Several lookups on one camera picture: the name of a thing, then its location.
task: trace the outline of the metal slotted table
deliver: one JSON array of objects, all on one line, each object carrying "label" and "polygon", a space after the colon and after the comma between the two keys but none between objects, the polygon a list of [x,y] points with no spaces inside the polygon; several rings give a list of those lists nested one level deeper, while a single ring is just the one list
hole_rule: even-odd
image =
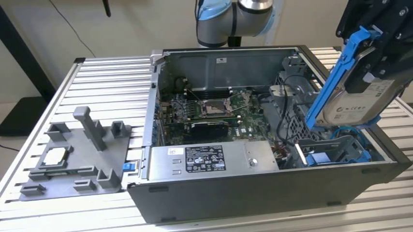
[{"label": "metal slotted table", "polygon": [[[340,57],[333,48],[312,49],[328,68]],[[412,231],[413,168],[391,183],[372,186],[346,206],[171,225],[147,224],[127,192],[20,202],[22,183],[28,179],[44,150],[51,122],[80,123],[74,109],[87,105],[103,126],[123,120],[133,126],[129,161],[142,157],[142,134],[150,89],[150,57],[94,58],[75,63],[0,182],[0,231]],[[413,160],[413,110],[396,99],[381,114],[379,125]],[[123,187],[137,179],[123,176]]]}]

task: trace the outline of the power supply label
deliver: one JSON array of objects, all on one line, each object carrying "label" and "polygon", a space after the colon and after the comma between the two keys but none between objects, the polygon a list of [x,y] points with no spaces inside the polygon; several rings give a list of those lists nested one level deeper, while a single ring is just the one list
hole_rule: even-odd
[{"label": "power supply label", "polygon": [[226,170],[225,153],[221,145],[186,147],[189,173]]}]

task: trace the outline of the wire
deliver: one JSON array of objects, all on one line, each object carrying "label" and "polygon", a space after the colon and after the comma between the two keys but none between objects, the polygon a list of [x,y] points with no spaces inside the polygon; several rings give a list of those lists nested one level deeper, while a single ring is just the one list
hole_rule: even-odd
[{"label": "wire", "polygon": [[14,149],[14,148],[11,148],[11,147],[8,147],[8,146],[3,146],[2,144],[0,144],[0,147],[3,147],[4,149],[10,149],[10,150],[14,150],[14,151],[18,151],[18,152],[20,152],[20,150],[18,150],[18,149]]},{"label": "wire", "polygon": [[66,21],[67,24],[70,25],[71,29],[74,30],[74,32],[75,32],[75,34],[76,34],[76,36],[78,36],[79,41],[83,43],[83,45],[86,46],[86,48],[87,48],[88,51],[91,52],[93,56],[97,58],[95,53],[93,52],[93,50],[90,49],[90,47],[86,45],[86,43],[84,43],[83,40],[80,39],[80,36],[79,36],[79,34],[78,34],[78,32],[76,32],[74,26],[71,25],[71,23],[70,23],[70,21],[67,20],[67,18],[63,16],[63,14],[62,14],[60,10],[58,9],[56,5],[54,4],[52,0],[50,0],[50,3],[52,4],[52,6],[54,6],[54,8],[56,9],[59,15],[62,16],[62,18],[64,19],[64,21]]},{"label": "wire", "polygon": [[205,0],[195,0],[195,9],[194,9],[194,14],[195,14],[195,31],[197,31],[197,39],[198,39],[198,23],[199,23],[199,12],[201,12],[201,6],[203,4]]},{"label": "wire", "polygon": [[282,107],[282,118],[281,118],[281,120],[280,120],[280,123],[278,123],[278,126],[277,126],[277,130],[276,130],[277,136],[278,136],[278,138],[281,139],[281,141],[282,141],[285,144],[290,145],[290,146],[294,146],[294,144],[293,144],[286,138],[282,138],[282,137],[281,137],[280,130],[281,130],[281,128],[282,128],[282,122],[284,122],[284,120],[285,120],[286,111],[288,111],[288,104],[289,104],[289,96],[288,96],[288,92],[286,92],[286,88],[285,88],[285,82],[286,82],[286,80],[288,80],[290,77],[293,77],[293,76],[302,77],[302,78],[308,79],[305,76],[290,75],[290,76],[288,76],[288,77],[285,78],[285,80],[284,80],[282,83],[281,83],[282,86],[284,86],[284,107]]},{"label": "wire", "polygon": [[350,130],[350,131],[356,132],[356,134],[358,135],[358,137],[360,137],[360,139],[361,139],[361,141],[362,141],[362,146],[364,146],[364,147],[367,146],[367,140],[365,140],[364,136],[361,135],[360,131],[358,131],[356,128],[353,128],[353,127],[340,127],[340,128],[333,132],[330,139],[334,139],[337,133],[338,133],[341,130]]}]

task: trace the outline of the motherboard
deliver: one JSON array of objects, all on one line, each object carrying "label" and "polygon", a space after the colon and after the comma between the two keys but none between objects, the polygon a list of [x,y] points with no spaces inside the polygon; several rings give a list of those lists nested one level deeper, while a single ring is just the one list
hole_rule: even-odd
[{"label": "motherboard", "polygon": [[237,140],[274,142],[256,90],[198,94],[187,90],[161,102],[166,145]]}]

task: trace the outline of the blue plastic clip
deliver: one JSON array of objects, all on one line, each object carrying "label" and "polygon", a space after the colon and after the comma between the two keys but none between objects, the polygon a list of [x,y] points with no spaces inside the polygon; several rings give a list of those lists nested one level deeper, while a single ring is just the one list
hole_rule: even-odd
[{"label": "blue plastic clip", "polygon": [[125,163],[123,164],[123,171],[133,172],[137,169],[137,163]]}]

